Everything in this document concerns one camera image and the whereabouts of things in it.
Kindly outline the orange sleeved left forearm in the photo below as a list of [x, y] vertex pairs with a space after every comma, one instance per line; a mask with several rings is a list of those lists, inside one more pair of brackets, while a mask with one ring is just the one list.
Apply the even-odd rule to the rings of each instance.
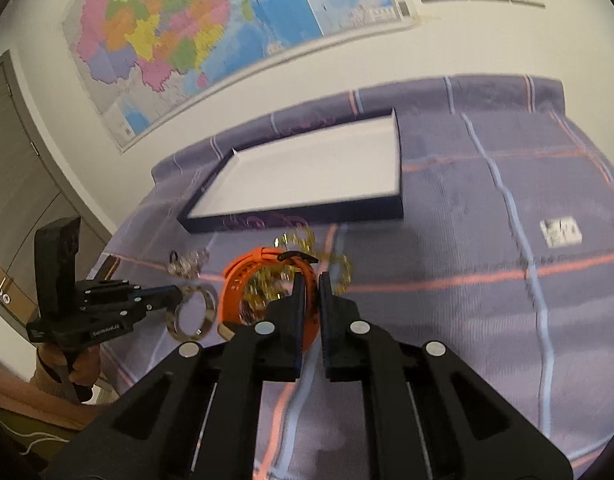
[[58, 398], [0, 368], [0, 408], [6, 411], [65, 429], [83, 430], [113, 406], [76, 404]]

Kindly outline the left hand on gripper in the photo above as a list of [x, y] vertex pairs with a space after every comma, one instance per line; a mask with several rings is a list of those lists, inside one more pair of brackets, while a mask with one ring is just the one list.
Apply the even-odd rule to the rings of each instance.
[[46, 342], [37, 347], [36, 358], [32, 384], [68, 400], [80, 403], [91, 400], [92, 388], [101, 374], [98, 344], [78, 353], [72, 364], [55, 344]]

